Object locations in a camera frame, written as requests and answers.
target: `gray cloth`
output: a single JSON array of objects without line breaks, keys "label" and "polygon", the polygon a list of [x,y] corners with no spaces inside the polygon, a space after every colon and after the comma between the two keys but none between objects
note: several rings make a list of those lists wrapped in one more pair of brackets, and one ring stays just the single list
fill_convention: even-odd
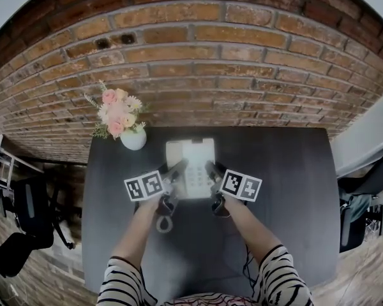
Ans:
[{"label": "gray cloth", "polygon": [[339,187],[339,199],[346,201],[347,206],[352,209],[352,217],[350,219],[351,222],[357,220],[363,213],[366,212],[366,210],[370,207],[372,197],[373,196],[370,194],[362,194],[357,196],[348,194]]}]

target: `flower arrangement in vase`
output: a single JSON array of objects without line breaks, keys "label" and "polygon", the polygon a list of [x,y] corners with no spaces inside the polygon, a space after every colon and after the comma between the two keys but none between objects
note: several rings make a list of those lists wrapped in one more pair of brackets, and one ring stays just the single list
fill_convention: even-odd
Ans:
[{"label": "flower arrangement in vase", "polygon": [[123,145],[138,150],[146,142],[145,122],[137,123],[140,113],[146,108],[141,100],[122,89],[107,89],[100,81],[102,104],[99,105],[91,96],[84,93],[85,98],[98,109],[100,122],[95,125],[94,137],[114,139],[120,137]]}]

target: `forearm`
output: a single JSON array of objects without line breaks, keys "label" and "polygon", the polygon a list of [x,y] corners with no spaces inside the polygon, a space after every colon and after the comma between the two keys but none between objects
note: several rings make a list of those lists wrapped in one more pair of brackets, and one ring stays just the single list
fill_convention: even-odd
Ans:
[{"label": "forearm", "polygon": [[240,201],[230,196],[225,197],[225,208],[241,236],[243,236],[249,250],[258,263],[266,254],[281,242],[271,233]]},{"label": "forearm", "polygon": [[151,230],[153,216],[158,204],[147,201],[133,215],[129,228],[112,251],[112,256],[119,256],[130,262],[138,270],[146,248],[147,236]]}]

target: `ar tag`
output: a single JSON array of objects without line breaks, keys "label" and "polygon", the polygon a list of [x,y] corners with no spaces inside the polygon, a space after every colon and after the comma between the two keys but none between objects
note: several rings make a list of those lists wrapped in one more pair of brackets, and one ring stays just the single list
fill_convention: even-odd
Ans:
[{"label": "ar tag", "polygon": [[131,201],[143,201],[164,192],[159,171],[153,171],[124,181]]},{"label": "ar tag", "polygon": [[255,201],[260,191],[262,180],[232,170],[224,174],[220,191],[239,200]]}]

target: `black table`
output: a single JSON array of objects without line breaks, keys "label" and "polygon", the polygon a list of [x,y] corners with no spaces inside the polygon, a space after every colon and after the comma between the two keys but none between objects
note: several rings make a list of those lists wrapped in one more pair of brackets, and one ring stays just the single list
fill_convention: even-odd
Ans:
[{"label": "black table", "polygon": [[[120,140],[94,138],[82,219],[86,286],[98,292],[111,250],[134,210],[123,180],[165,163],[169,140],[214,138],[216,160],[263,180],[250,210],[285,244],[309,286],[332,279],[340,243],[339,197],[333,157],[323,129],[161,127],[130,151]],[[214,217],[209,200],[180,201],[168,234],[153,229],[142,270],[159,301],[215,291],[248,296],[242,269],[246,247],[230,218]]]}]

